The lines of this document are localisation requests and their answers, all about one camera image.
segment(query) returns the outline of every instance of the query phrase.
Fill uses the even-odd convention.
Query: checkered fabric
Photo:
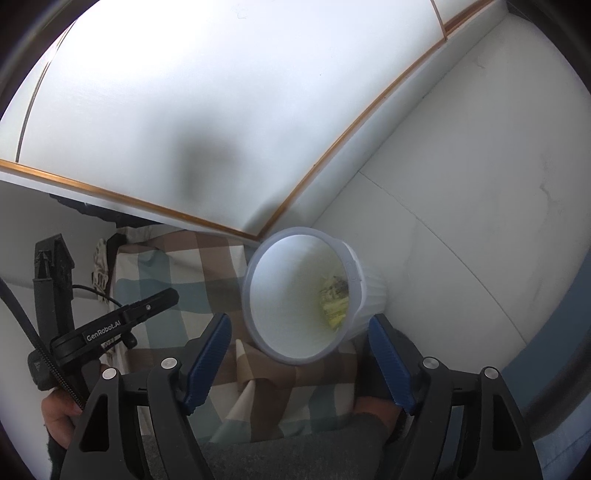
[[[175,308],[137,326],[138,346],[121,345],[110,362],[122,372],[151,368],[177,356],[198,337],[213,313],[232,320],[232,343],[207,401],[189,417],[200,442],[243,443],[333,430],[353,407],[357,357],[344,343],[324,359],[295,367],[257,350],[242,316],[244,246],[230,238],[190,231],[168,233],[120,247],[112,294],[122,303],[146,298],[168,287],[179,293]],[[147,409],[142,431],[151,432]]]

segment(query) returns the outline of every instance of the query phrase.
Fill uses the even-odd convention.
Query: white wall
[[[495,0],[458,28],[351,136],[288,207],[269,235],[292,226],[310,226],[318,220],[343,186],[354,177],[422,98],[506,14],[505,1]]]
[[[93,253],[100,238],[115,233],[115,224],[82,215],[48,194],[0,181],[0,276],[32,287],[35,244],[62,233],[76,268],[75,283],[90,285]]]
[[[452,368],[506,365],[591,241],[591,95],[508,15],[316,222],[388,281],[389,319]]]

